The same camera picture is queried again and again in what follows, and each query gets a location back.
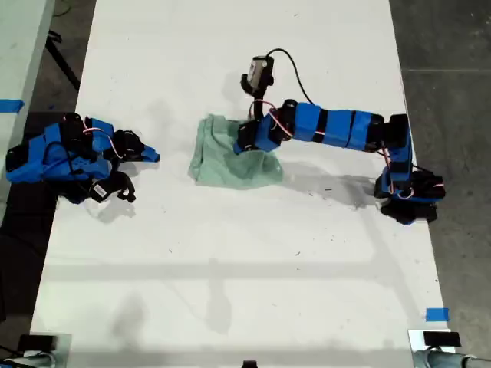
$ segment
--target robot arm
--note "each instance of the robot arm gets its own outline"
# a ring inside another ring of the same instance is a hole
[[[46,181],[73,203],[91,197],[103,202],[117,192],[135,200],[130,178],[117,171],[126,161],[158,162],[160,156],[130,130],[114,132],[111,124],[76,113],[44,129],[44,134],[7,152],[5,167],[10,182]]]
[[[255,106],[254,119],[239,127],[234,145],[236,154],[248,150],[270,152],[291,139],[367,153],[381,150],[387,167],[377,179],[374,190],[376,198],[388,199],[381,212],[405,225],[415,219],[431,222],[437,218],[435,203],[445,196],[443,179],[425,169],[413,171],[416,166],[412,163],[412,141],[406,114],[393,115],[384,122],[384,118],[375,113],[325,110],[313,103],[286,100],[282,107],[271,109],[264,116],[262,98],[266,88],[273,84],[274,61],[270,54],[255,57],[249,74],[242,76],[242,88],[255,98]]]

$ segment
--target folded robot arm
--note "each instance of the folded robot arm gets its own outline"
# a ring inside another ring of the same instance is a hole
[[[45,181],[73,203],[102,202],[117,192],[135,200],[130,178],[117,171],[127,161],[158,162],[160,156],[130,130],[76,113],[44,129],[44,133],[10,149],[5,160],[10,182]]]

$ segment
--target concrete floor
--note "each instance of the concrete floor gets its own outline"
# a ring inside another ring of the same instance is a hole
[[[95,0],[57,0],[51,29],[80,77]],[[418,163],[446,180],[430,233],[450,327],[463,351],[491,357],[491,2],[390,1]],[[73,110],[77,94],[46,52],[31,111]],[[14,347],[31,316],[10,314],[0,343]]]

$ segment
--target green cloth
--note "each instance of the green cloth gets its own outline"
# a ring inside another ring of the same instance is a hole
[[[201,186],[249,189],[283,180],[283,169],[273,153],[260,150],[236,155],[239,121],[209,115],[199,122],[189,174]]]

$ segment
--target table surface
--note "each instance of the table surface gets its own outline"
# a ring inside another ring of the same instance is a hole
[[[25,103],[19,114],[0,113],[0,224],[10,189],[5,154],[22,140],[53,8],[54,0],[0,0],[0,100]]]
[[[279,186],[188,176],[200,119],[245,118],[240,75],[277,47],[324,108],[405,112],[388,0],[97,2],[77,111],[162,160],[123,166],[133,205],[59,203],[31,329],[71,334],[69,366],[404,368],[408,329],[446,328],[424,320],[442,306],[427,224],[371,194],[380,156],[288,142]],[[266,98],[303,100],[274,56]]]

